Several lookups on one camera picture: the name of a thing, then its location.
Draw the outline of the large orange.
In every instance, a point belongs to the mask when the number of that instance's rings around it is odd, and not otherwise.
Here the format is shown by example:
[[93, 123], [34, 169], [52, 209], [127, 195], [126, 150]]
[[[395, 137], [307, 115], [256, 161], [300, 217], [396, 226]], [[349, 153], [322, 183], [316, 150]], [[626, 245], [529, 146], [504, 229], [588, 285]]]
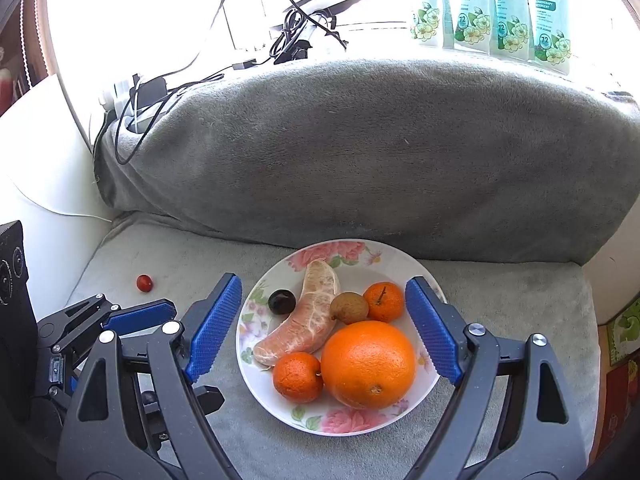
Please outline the large orange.
[[416, 378], [416, 352], [408, 337], [378, 321], [350, 324], [321, 352], [321, 376], [338, 402], [357, 410], [382, 410], [399, 401]]

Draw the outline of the grey seat cover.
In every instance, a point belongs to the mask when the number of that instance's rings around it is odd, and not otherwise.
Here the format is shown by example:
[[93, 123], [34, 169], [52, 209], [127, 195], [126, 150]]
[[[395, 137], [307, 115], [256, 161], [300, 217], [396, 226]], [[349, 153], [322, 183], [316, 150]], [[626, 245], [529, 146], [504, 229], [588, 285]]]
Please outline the grey seat cover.
[[133, 214], [72, 296], [90, 339], [63, 467], [137, 479], [576, 479], [599, 349], [573, 263], [421, 261], [373, 240], [297, 250]]

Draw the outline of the brown longan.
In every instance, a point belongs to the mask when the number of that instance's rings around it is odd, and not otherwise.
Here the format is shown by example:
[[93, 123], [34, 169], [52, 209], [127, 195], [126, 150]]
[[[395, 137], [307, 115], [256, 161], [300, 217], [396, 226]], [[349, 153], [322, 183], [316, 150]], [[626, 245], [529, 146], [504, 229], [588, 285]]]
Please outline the brown longan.
[[330, 315], [346, 325], [361, 322], [369, 315], [369, 304], [356, 292], [342, 292], [332, 300]]

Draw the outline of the peeled pomelo segment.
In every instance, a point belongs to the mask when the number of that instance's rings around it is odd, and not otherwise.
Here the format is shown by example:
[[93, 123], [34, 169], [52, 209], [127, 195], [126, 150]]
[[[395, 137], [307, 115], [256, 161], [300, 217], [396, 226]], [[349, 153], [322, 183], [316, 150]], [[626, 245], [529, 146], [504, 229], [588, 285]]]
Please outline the peeled pomelo segment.
[[340, 293], [341, 284], [335, 271], [323, 260], [311, 261], [306, 267], [302, 294], [295, 309], [266, 338], [254, 345], [254, 360], [272, 367], [291, 353], [319, 350], [334, 329], [331, 304]]

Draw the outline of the grey sofa back cushion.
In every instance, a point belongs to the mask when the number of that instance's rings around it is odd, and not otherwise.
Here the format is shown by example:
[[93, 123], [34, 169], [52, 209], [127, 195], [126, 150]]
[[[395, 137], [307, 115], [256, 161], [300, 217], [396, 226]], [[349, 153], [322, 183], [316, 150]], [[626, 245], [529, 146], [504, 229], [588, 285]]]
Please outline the grey sofa back cushion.
[[455, 53], [292, 63], [186, 92], [145, 138], [111, 126], [94, 174], [108, 206], [230, 240], [584, 263], [638, 198], [639, 107]]

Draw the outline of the back small mandarin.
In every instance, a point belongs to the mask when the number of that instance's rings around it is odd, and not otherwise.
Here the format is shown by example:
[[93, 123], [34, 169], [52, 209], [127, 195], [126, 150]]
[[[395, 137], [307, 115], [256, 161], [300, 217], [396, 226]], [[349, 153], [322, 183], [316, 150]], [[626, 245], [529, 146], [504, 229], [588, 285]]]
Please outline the back small mandarin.
[[395, 283], [372, 284], [362, 296], [368, 304], [371, 320], [390, 323], [400, 318], [405, 311], [404, 293]]

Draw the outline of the small cherry tomato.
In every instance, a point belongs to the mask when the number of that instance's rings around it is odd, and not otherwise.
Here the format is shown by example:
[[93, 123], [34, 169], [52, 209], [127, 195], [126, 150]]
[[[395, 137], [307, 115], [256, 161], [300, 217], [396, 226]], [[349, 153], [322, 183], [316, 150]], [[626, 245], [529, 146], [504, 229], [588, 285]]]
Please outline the small cherry tomato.
[[140, 292], [148, 294], [154, 287], [152, 278], [148, 274], [140, 274], [136, 279], [136, 286]]

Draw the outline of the dark grape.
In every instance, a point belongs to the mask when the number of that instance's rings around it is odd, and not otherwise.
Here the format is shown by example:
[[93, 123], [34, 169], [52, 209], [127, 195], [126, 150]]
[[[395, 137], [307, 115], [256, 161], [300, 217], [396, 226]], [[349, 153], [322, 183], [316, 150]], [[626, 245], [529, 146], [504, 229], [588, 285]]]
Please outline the dark grape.
[[275, 290], [268, 298], [268, 307], [274, 315], [289, 315], [296, 307], [296, 297], [290, 290]]

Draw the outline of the white power strip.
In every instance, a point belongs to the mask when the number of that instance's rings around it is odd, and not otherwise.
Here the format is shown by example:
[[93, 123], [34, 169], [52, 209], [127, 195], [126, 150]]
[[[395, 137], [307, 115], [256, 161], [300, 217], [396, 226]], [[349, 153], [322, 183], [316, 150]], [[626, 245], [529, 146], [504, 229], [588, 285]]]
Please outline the white power strip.
[[122, 81], [103, 93], [102, 105], [107, 112], [114, 112], [117, 119], [124, 118], [124, 125], [129, 131], [142, 133], [167, 95], [164, 78], [143, 84]]

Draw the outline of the small mandarin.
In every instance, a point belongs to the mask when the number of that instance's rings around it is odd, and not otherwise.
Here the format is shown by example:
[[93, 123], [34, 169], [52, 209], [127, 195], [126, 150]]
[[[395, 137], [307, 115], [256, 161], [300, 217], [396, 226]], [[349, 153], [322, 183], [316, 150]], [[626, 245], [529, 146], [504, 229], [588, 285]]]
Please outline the small mandarin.
[[310, 403], [323, 390], [321, 363], [310, 353], [288, 354], [273, 367], [272, 383], [285, 399], [298, 404]]
[[371, 320], [390, 323], [400, 318], [405, 311], [404, 293], [395, 283], [372, 284], [362, 296], [368, 304]]

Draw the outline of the front small mandarin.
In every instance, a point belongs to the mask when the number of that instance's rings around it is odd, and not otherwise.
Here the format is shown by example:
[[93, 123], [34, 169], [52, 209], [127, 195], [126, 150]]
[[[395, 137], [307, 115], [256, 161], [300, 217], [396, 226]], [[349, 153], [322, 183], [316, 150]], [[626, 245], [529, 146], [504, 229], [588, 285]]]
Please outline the front small mandarin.
[[288, 354], [273, 367], [272, 383], [285, 399], [298, 404], [310, 403], [323, 390], [321, 363], [310, 353]]

